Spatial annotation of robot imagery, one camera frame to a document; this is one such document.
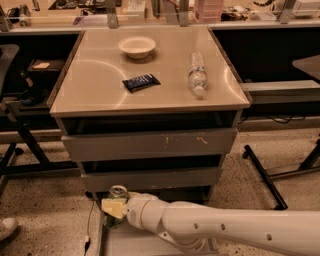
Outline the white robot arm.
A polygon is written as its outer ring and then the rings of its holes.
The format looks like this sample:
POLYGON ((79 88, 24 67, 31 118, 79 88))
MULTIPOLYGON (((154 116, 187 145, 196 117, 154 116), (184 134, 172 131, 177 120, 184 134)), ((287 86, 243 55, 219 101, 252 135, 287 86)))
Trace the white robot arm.
POLYGON ((222 238, 286 256, 320 256, 319 211, 219 209, 136 192, 104 198, 101 206, 185 252, 222 238))

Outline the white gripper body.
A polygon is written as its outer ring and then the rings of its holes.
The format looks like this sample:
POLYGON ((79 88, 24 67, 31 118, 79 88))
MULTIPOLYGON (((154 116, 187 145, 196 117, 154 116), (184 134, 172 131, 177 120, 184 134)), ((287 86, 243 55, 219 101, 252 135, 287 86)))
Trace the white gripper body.
POLYGON ((129 198, 126 206, 128 223, 139 229, 158 234, 163 230, 162 214, 169 205, 151 194, 141 194, 129 198))

